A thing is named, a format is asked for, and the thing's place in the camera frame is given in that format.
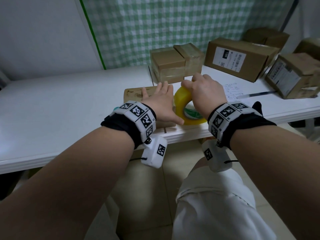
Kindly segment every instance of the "green edge trim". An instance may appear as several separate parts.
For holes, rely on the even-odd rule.
[[[103,69],[106,70],[106,66],[105,66],[105,64],[104,64],[104,62],[103,62],[103,59],[102,59],[102,56],[101,56],[101,52],[100,52],[100,50],[99,50],[98,42],[97,42],[96,36],[94,35],[94,30],[92,29],[91,22],[90,22],[90,20],[89,20],[89,17],[88,17],[88,14],[87,14],[85,5],[83,4],[83,1],[82,1],[82,0],[79,0],[79,1],[80,1],[80,4],[81,4],[83,13],[84,13],[84,15],[85,15],[85,18],[86,18],[86,20],[87,20],[87,22],[88,22],[89,29],[90,29],[90,32],[91,32],[91,34],[92,34],[93,40],[94,40],[94,42],[95,42],[95,44],[96,44],[96,47],[97,47],[97,50],[98,50],[98,54],[99,54],[99,57],[100,57],[100,60],[101,60],[102,66],[103,66]]]

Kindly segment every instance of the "person's right hand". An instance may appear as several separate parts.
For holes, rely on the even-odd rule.
[[[181,86],[191,92],[195,109],[207,120],[215,108],[227,102],[223,86],[207,74],[196,73],[192,81],[183,80]]]

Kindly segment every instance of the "person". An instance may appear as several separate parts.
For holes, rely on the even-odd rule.
[[[181,85],[206,119],[227,102],[222,85],[208,75],[197,73]],[[159,83],[150,97],[146,89],[142,93],[158,120],[183,124],[172,111],[172,85]],[[319,239],[319,145],[275,125],[237,129],[229,143],[292,234]],[[104,126],[75,142],[1,202],[1,238],[83,239],[134,147],[128,133]],[[239,175],[211,172],[203,158],[182,183],[177,202],[174,239],[275,238]]]

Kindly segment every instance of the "forearm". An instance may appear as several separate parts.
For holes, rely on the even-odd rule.
[[[276,126],[261,126],[237,130],[230,146],[296,238],[320,234],[319,145]]]
[[[28,232],[26,236],[34,239],[43,238],[43,234],[60,239],[76,239],[85,234],[124,173],[133,150],[134,142],[126,132],[106,127],[74,143],[1,203],[0,215],[8,234],[15,232],[15,226],[20,234]],[[21,225],[15,224],[20,217],[32,219],[25,222],[22,230]]]

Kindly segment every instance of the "hand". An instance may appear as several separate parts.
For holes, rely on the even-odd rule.
[[[183,80],[181,86],[191,92],[195,109],[207,120],[215,108],[227,102],[222,85],[207,74],[196,73],[192,81]]]
[[[183,125],[184,120],[174,113],[172,103],[174,99],[174,87],[168,82],[159,82],[152,96],[149,97],[146,88],[142,88],[142,103],[153,109],[157,120],[163,122],[174,122]]]

